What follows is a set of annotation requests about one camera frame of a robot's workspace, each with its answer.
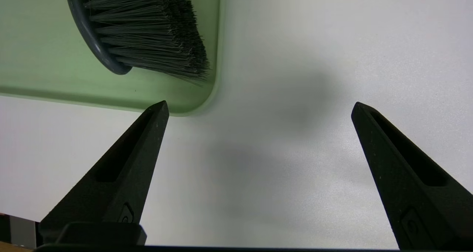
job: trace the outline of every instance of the brush handle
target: brush handle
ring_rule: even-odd
[[[117,75],[125,75],[129,72],[131,67],[117,61],[116,58],[108,52],[106,45],[100,41],[99,36],[95,33],[88,18],[90,11],[84,7],[82,0],[67,0],[67,2],[79,32],[102,65]]]

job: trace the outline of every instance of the white table surface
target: white table surface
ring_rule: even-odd
[[[220,91],[169,120],[149,245],[397,248],[350,120],[473,190],[473,0],[227,0]],[[138,113],[0,97],[0,212],[40,221]]]

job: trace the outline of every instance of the gray bristle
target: gray bristle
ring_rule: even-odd
[[[84,6],[118,61],[187,81],[207,78],[191,0],[84,0]]]

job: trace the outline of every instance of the light green tray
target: light green tray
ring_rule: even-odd
[[[0,0],[0,94],[142,111],[166,100],[184,116],[214,92],[219,71],[220,0],[192,0],[211,73],[202,87],[133,68],[115,75],[82,40],[66,0]]]

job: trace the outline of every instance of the wooden surface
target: wooden surface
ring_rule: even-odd
[[[1,252],[30,252],[31,250],[18,247],[12,244],[8,244],[5,242],[0,242],[0,251]]]

